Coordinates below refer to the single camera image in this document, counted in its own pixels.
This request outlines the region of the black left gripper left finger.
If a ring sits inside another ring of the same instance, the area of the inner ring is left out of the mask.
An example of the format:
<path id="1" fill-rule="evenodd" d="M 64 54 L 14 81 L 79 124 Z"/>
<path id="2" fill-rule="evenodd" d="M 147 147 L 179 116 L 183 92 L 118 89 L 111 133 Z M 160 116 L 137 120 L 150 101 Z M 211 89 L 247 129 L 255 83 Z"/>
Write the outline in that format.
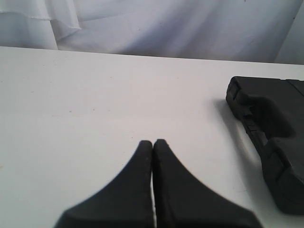
<path id="1" fill-rule="evenodd" d="M 152 143 L 140 141 L 120 173 L 95 195 L 64 211 L 57 228 L 152 227 Z"/>

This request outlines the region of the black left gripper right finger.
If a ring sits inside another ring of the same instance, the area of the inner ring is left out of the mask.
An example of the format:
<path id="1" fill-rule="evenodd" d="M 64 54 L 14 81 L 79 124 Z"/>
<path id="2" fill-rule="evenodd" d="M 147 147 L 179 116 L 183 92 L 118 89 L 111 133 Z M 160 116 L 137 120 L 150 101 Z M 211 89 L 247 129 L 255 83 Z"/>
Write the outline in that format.
<path id="1" fill-rule="evenodd" d="M 153 192 L 159 228 L 258 228 L 253 212 L 218 195 L 178 160 L 164 139 L 152 152 Z"/>

